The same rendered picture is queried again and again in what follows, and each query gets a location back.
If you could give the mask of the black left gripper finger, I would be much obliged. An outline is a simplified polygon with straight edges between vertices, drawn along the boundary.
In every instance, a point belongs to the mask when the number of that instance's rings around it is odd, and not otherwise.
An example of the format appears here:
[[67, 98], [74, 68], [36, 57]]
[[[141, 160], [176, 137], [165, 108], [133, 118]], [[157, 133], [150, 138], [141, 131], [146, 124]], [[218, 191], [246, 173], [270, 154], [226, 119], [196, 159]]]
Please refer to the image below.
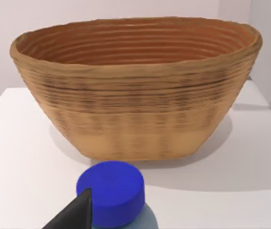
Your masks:
[[91, 229], [91, 188], [77, 195], [63, 210], [51, 219], [43, 229]]

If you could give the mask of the blue-capped grey bottle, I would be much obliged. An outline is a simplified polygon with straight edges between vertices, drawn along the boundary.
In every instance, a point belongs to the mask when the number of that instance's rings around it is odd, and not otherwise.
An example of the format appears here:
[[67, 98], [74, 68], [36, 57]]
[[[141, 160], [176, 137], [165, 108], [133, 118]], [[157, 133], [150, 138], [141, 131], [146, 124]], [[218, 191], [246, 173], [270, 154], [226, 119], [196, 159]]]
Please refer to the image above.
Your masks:
[[159, 229], [145, 202], [142, 173], [121, 161], [97, 163], [77, 180], [76, 193], [91, 189], [92, 229]]

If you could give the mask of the brown woven basket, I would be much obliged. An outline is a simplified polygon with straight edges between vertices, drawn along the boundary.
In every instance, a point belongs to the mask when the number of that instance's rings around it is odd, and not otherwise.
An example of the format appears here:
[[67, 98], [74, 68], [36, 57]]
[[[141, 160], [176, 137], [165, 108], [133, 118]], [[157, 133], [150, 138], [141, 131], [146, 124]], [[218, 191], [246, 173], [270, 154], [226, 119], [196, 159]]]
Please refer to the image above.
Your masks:
[[10, 46], [56, 129], [95, 160], [189, 156], [213, 134], [262, 48], [233, 21], [147, 17], [28, 31]]

